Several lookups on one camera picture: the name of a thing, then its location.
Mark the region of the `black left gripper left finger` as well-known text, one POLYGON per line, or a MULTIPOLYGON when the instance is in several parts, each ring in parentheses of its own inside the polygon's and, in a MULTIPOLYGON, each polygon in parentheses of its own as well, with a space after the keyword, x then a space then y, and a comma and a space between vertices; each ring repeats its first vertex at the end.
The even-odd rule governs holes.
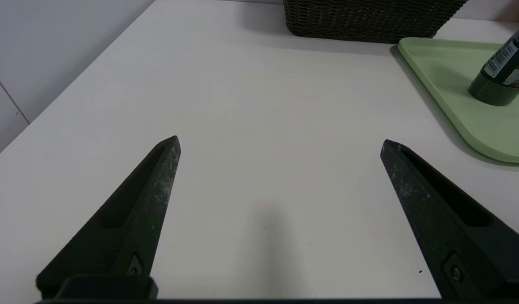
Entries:
POLYGON ((181 154, 159 142, 36 278, 43 300, 153 300, 154 258, 181 154))

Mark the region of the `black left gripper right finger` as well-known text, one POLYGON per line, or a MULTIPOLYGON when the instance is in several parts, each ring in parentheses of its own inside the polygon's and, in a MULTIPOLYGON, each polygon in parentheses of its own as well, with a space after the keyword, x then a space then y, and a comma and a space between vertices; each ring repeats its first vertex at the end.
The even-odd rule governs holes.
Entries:
POLYGON ((413 150, 380 158, 443 300, 519 300, 519 233, 413 150))

